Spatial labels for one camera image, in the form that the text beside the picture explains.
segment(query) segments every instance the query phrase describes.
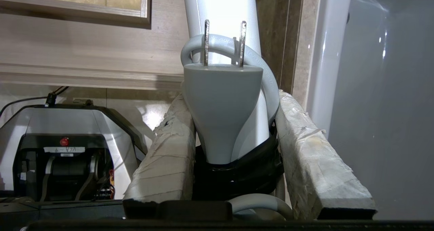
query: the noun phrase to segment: power cord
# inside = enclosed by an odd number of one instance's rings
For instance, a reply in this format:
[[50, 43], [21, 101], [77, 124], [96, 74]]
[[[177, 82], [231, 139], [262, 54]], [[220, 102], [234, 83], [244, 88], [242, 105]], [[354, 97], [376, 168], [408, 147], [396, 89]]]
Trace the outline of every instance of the power cord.
[[54, 104], [56, 104], [56, 98], [57, 98], [57, 96], [60, 95], [60, 94], [62, 94], [68, 88], [69, 88], [69, 86], [66, 86], [66, 87], [61, 86], [58, 89], [56, 89], [54, 92], [49, 93], [48, 96], [25, 98], [25, 99], [16, 100], [16, 101], [13, 101], [11, 103], [8, 103], [5, 106], [3, 106], [3, 108], [1, 109], [1, 111], [0, 111], [0, 118], [3, 115], [4, 110], [6, 110], [6, 108], [8, 106], [10, 106], [11, 104], [15, 104], [15, 103], [23, 102], [23, 101], [47, 99], [46, 102], [45, 102], [45, 106], [53, 106]]

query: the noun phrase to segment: red button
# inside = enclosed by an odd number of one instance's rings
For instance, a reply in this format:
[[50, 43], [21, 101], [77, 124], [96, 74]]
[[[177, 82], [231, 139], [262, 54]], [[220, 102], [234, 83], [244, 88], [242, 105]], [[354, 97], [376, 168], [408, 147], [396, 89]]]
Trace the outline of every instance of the red button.
[[68, 138], [63, 138], [60, 140], [60, 145], [61, 146], [69, 146], [70, 141], [68, 140]]

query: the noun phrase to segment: framed picture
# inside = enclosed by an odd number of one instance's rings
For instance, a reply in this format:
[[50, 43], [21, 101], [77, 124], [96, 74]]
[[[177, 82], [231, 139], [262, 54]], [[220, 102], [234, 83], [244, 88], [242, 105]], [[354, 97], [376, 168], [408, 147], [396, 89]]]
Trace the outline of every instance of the framed picture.
[[151, 0], [0, 0], [3, 13], [150, 28]]

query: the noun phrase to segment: white bathtub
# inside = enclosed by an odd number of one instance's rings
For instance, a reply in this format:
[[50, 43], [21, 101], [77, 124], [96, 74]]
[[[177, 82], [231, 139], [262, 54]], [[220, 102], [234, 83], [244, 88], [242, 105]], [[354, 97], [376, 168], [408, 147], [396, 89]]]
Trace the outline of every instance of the white bathtub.
[[321, 10], [307, 111], [371, 192], [376, 219], [433, 220], [434, 2], [351, 0], [340, 54], [343, 30], [319, 35]]

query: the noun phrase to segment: black base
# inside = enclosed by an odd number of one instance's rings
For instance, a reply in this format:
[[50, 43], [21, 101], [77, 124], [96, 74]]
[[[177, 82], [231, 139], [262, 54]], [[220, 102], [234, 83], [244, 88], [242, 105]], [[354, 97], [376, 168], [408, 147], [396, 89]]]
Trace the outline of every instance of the black base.
[[270, 137], [242, 158], [224, 165], [210, 164], [196, 148], [193, 200], [229, 200], [243, 194], [269, 194], [283, 174], [275, 126]]

